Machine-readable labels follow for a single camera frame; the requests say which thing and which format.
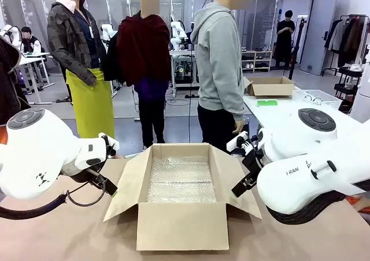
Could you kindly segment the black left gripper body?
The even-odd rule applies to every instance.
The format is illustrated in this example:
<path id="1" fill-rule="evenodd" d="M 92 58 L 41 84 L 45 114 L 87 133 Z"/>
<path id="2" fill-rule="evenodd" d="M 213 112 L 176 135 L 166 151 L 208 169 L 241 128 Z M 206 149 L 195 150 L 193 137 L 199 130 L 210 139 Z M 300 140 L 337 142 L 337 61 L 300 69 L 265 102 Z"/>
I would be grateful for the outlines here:
<path id="1" fill-rule="evenodd" d="M 80 170 L 72 163 L 62 166 L 61 175 L 70 177 L 77 183 L 88 182 L 95 177 L 88 169 Z"/>

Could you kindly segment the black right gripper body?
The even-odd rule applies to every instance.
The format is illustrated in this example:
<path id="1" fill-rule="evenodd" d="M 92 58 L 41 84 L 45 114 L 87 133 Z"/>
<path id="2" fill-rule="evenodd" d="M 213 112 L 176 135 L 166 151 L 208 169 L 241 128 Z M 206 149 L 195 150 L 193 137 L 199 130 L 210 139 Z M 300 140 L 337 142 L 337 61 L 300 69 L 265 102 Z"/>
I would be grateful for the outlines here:
<path id="1" fill-rule="evenodd" d="M 252 149 L 249 153 L 246 154 L 242 160 L 242 164 L 249 171 L 249 177 L 257 177 L 261 169 L 263 168 L 262 158 L 264 154 L 262 149 L 254 150 Z"/>

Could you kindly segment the white side table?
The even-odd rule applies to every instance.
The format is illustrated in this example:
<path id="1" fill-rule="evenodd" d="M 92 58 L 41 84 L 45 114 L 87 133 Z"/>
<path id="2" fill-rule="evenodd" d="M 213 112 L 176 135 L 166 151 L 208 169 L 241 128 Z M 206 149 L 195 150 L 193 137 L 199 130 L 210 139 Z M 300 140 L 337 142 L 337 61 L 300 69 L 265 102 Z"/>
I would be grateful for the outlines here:
<path id="1" fill-rule="evenodd" d="M 361 126 L 360 122 L 327 104 L 316 106 L 308 102 L 294 101 L 288 97 L 272 99 L 277 101 L 276 106 L 258 106 L 257 101 L 264 100 L 264 98 L 257 98 L 249 95 L 243 97 L 245 105 L 256 117 L 262 127 L 273 129 L 277 124 L 284 122 L 289 114 L 299 108 L 316 108 L 330 115 L 337 125 L 338 137 L 351 134 L 355 129 Z"/>

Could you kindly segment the clear bubble wrap sheet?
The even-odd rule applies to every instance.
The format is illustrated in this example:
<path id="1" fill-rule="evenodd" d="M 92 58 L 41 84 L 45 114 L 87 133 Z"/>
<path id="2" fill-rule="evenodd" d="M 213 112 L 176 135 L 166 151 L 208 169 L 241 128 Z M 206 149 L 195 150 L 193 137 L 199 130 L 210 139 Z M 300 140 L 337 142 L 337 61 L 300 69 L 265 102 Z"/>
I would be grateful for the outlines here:
<path id="1" fill-rule="evenodd" d="M 206 156 L 155 157 L 147 202 L 215 203 L 212 174 Z"/>

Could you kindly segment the small open cardboard box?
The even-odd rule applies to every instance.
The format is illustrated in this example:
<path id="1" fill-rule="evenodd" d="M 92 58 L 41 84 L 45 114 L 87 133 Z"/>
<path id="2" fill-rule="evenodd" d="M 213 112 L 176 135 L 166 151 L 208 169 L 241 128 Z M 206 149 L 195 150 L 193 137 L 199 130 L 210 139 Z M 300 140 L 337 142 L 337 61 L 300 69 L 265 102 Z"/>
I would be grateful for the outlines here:
<path id="1" fill-rule="evenodd" d="M 255 97 L 291 97 L 295 83 L 286 77 L 246 77 L 246 93 Z"/>

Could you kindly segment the open brown cardboard box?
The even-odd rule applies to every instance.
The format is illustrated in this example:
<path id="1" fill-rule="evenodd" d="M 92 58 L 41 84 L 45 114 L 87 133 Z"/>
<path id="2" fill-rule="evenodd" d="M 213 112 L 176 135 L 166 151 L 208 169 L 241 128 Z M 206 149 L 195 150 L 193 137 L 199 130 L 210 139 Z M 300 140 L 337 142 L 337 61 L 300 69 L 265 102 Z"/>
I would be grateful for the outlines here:
<path id="1" fill-rule="evenodd" d="M 215 203 L 147 202 L 155 157 L 206 156 Z M 236 198 L 232 188 L 244 177 L 240 161 L 209 144 L 155 144 L 126 163 L 105 220 L 138 208 L 139 251 L 224 251 L 229 248 L 227 207 L 261 218 L 252 192 Z"/>

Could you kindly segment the white plastic mesh basket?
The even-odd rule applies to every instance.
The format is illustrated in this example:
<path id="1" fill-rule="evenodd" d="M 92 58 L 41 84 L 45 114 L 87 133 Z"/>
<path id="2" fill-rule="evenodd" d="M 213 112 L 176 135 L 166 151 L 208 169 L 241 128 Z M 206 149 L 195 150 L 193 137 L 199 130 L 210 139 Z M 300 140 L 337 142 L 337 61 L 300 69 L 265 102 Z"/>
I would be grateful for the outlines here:
<path id="1" fill-rule="evenodd" d="M 335 110 L 338 110 L 342 104 L 341 99 L 327 94 L 321 90 L 294 90 L 292 100 L 315 106 L 327 105 Z"/>

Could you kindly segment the wooden shoe shelf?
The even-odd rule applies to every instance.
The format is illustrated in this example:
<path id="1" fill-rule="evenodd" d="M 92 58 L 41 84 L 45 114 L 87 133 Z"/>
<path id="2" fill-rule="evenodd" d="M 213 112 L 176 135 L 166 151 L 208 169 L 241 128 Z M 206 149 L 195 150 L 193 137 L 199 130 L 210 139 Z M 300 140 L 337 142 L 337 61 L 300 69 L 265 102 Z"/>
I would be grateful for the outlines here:
<path id="1" fill-rule="evenodd" d="M 243 73 L 269 72 L 271 68 L 272 51 L 242 51 Z"/>

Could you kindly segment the orange cloth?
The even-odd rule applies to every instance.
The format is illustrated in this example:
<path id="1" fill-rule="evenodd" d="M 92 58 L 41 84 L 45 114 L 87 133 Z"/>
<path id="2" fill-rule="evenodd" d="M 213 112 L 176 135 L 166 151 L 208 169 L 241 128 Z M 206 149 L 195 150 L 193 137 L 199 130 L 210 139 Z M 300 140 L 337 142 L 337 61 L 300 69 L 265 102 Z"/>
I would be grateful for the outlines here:
<path id="1" fill-rule="evenodd" d="M 347 196 L 346 200 L 357 212 L 370 213 L 370 198 L 367 196 Z"/>

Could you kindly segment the person in grey hoodie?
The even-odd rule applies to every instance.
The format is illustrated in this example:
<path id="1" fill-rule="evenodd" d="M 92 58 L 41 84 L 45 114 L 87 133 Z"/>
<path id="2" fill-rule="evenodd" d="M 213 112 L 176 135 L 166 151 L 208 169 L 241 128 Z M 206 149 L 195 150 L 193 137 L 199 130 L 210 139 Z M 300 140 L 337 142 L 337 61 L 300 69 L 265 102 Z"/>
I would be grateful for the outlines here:
<path id="1" fill-rule="evenodd" d="M 248 0 L 214 0 L 194 16 L 191 42 L 199 77 L 198 120 L 205 143 L 227 150 L 237 136 L 235 121 L 244 120 L 242 49 L 234 10 Z"/>

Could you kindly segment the computer tower with lights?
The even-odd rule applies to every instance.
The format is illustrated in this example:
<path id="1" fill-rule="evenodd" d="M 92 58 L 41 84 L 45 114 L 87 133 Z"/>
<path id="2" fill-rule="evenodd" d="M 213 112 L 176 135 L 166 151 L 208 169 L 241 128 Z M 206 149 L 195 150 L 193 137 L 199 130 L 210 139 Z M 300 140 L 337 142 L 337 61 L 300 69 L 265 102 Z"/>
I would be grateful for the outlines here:
<path id="1" fill-rule="evenodd" d="M 172 84 L 175 88 L 199 87 L 195 54 L 172 55 Z"/>

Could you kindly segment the dark hanging garment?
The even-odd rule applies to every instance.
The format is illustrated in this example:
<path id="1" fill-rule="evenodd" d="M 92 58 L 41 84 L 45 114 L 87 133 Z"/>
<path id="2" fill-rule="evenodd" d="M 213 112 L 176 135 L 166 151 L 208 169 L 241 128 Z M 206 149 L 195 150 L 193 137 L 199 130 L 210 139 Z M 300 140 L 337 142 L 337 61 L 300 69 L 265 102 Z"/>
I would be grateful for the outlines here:
<path id="1" fill-rule="evenodd" d="M 21 60 L 20 51 L 0 36 L 0 127 L 15 114 L 29 109 L 14 70 Z"/>

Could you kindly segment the black utility cart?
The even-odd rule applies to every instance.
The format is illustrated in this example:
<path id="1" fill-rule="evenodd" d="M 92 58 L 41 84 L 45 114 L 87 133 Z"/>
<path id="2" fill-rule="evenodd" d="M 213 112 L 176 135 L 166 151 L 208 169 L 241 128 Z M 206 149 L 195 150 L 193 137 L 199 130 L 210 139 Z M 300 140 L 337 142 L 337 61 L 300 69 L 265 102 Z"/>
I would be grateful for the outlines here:
<path id="1" fill-rule="evenodd" d="M 334 86 L 335 97 L 342 100 L 340 108 L 350 108 L 356 98 L 363 70 L 361 68 L 353 70 L 340 67 L 338 73 L 340 74 L 340 80 Z"/>

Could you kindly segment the standing person in black clothes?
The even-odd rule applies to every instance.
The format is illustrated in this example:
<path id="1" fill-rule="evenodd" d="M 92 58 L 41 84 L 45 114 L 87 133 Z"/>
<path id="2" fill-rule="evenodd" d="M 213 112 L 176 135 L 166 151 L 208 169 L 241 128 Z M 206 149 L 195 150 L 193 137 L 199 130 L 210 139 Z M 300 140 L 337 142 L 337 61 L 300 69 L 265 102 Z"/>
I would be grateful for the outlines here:
<path id="1" fill-rule="evenodd" d="M 275 48 L 276 67 L 284 62 L 284 68 L 289 68 L 291 60 L 291 41 L 292 34 L 295 31 L 295 23 L 291 20 L 293 11 L 288 10 L 285 13 L 285 19 L 277 24 L 277 40 Z"/>

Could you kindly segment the white office desk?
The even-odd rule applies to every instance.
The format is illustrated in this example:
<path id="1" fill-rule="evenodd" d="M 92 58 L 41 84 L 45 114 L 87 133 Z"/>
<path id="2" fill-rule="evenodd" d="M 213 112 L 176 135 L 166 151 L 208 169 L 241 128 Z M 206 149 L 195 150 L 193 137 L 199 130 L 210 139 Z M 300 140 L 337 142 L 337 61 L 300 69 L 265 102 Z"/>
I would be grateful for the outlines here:
<path id="1" fill-rule="evenodd" d="M 36 78 L 38 78 L 41 89 L 51 87 L 54 83 L 50 82 L 49 74 L 44 62 L 44 56 L 49 53 L 40 53 L 37 55 L 23 55 L 18 64 L 18 70 L 22 73 L 22 80 L 28 95 L 35 95 L 35 101 L 30 102 L 30 105 L 51 105 L 52 102 L 42 101 Z"/>

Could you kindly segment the white round column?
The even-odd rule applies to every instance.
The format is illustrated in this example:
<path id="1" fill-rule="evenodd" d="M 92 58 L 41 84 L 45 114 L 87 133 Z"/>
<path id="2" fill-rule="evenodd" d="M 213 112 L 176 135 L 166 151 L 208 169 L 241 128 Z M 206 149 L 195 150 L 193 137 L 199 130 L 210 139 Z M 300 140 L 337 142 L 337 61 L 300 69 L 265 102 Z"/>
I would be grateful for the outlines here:
<path id="1" fill-rule="evenodd" d="M 367 48 L 369 51 L 365 57 L 364 71 L 350 112 L 350 117 L 360 123 L 370 119 L 370 45 Z"/>

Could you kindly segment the mannequin plaid jacket yellow skirt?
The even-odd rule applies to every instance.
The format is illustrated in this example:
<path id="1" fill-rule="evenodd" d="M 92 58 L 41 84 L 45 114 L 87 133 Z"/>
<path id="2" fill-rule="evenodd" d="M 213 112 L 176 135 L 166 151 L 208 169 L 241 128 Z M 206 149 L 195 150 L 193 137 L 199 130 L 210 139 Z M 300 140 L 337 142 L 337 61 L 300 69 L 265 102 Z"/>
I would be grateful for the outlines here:
<path id="1" fill-rule="evenodd" d="M 47 18 L 50 54 L 66 70 L 77 130 L 82 138 L 114 137 L 110 83 L 103 74 L 106 49 L 85 0 L 56 0 Z"/>

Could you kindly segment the mannequin with dark red shawl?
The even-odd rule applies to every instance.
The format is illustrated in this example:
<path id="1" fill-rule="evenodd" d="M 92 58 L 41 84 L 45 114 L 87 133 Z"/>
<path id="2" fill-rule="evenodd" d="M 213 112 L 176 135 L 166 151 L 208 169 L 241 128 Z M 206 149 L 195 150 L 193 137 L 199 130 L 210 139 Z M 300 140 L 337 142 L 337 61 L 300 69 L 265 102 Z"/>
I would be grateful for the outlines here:
<path id="1" fill-rule="evenodd" d="M 165 95 L 171 80 L 170 33 L 160 0 L 140 0 L 110 39 L 103 62 L 106 80 L 132 86 L 138 95 L 143 147 L 164 143 Z"/>

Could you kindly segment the seated person in dark jacket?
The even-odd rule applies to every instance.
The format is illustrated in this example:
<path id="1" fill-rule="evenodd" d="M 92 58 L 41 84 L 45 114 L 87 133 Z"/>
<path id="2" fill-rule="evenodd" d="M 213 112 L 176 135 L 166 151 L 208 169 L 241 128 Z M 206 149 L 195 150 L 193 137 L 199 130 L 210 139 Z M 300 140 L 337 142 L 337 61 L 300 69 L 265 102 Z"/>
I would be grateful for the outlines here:
<path id="1" fill-rule="evenodd" d="M 39 40 L 32 35 L 30 27 L 23 27 L 21 29 L 21 52 L 22 53 L 35 53 L 43 52 L 42 45 Z"/>

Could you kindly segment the black clothes rack with coats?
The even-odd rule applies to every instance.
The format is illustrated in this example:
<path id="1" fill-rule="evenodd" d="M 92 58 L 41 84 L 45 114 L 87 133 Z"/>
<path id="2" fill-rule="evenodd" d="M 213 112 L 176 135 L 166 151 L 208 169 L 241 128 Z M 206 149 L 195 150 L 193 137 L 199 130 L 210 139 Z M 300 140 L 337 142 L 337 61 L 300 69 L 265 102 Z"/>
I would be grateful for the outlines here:
<path id="1" fill-rule="evenodd" d="M 370 17 L 364 14 L 341 15 L 335 20 L 328 32 L 325 33 L 324 48 L 331 52 L 331 62 L 328 68 L 321 70 L 321 76 L 331 71 L 336 75 L 339 69 L 354 64 L 359 50 L 360 56 L 364 53 L 364 46 L 367 40 L 365 32 L 370 26 Z"/>

